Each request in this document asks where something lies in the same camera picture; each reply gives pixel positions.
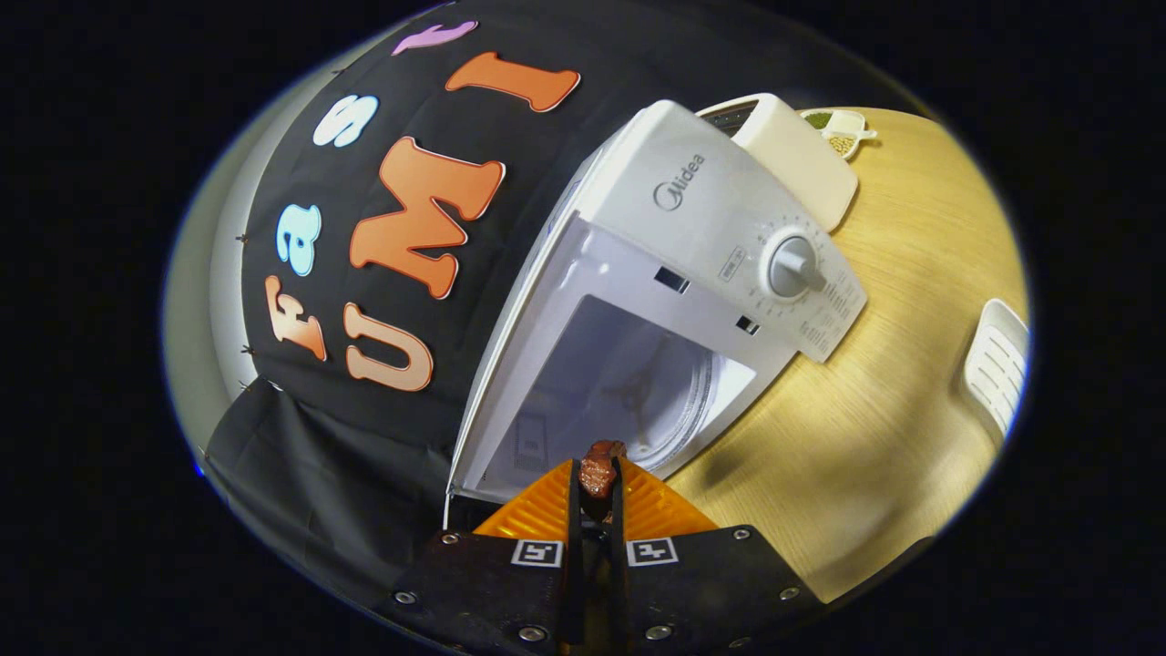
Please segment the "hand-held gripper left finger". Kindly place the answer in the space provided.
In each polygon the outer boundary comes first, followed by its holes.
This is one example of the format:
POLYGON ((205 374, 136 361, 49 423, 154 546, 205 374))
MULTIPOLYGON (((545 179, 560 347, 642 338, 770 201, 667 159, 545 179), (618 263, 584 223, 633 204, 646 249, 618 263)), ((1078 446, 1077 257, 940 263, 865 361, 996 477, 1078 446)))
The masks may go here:
POLYGON ((580 463, 567 460, 475 531, 424 544, 375 613, 450 651, 567 651, 584 640, 580 463))

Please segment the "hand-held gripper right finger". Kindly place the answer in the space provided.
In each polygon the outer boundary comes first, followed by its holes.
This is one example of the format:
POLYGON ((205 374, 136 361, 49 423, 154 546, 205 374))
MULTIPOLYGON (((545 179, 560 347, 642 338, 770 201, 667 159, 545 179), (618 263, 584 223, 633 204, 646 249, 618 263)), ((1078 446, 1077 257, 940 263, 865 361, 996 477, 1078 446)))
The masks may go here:
POLYGON ((824 614, 758 528, 721 528, 627 458, 612 465, 610 651, 764 653, 824 614))

